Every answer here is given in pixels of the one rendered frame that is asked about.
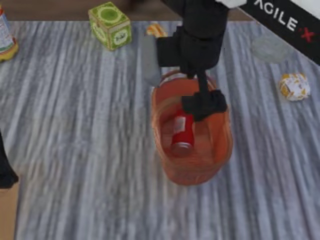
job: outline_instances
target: gray wood surface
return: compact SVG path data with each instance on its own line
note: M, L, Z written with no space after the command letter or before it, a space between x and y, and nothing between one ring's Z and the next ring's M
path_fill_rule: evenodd
M181 187L155 152L147 25L109 52L88 22L11 23L20 50L0 64L0 128L22 175L16 239L319 240L320 68L298 52L264 63L250 46L267 31L229 23L209 75L231 106L233 154L211 181ZM298 72L311 97L289 102L277 82Z

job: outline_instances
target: bottle with yellow base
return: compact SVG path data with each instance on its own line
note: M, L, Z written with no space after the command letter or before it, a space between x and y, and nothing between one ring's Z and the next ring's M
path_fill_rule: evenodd
M8 21L0 4L0 62L12 59L18 48L18 43L10 33Z

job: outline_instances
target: green box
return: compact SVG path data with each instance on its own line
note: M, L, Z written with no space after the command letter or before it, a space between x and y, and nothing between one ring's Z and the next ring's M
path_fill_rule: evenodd
M93 34L109 50L131 42L130 20L112 2L90 9L88 14Z

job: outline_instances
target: orange basket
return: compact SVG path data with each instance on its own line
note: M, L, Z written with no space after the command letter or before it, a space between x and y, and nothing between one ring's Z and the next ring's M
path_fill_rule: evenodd
M156 149L167 177L178 185L198 185L210 180L229 160L233 149L229 109L195 122L194 150L187 157L175 157L171 152L174 116L182 108L181 97L199 91L198 81L186 77L165 81L180 73L171 71L162 76L161 84L152 92L152 128ZM208 77L209 90L216 84Z

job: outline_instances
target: red bottle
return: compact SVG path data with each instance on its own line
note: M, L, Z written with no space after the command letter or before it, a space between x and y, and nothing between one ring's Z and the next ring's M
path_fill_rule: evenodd
M180 109L174 117L171 151L176 157L185 157L191 154L194 145L194 117Z

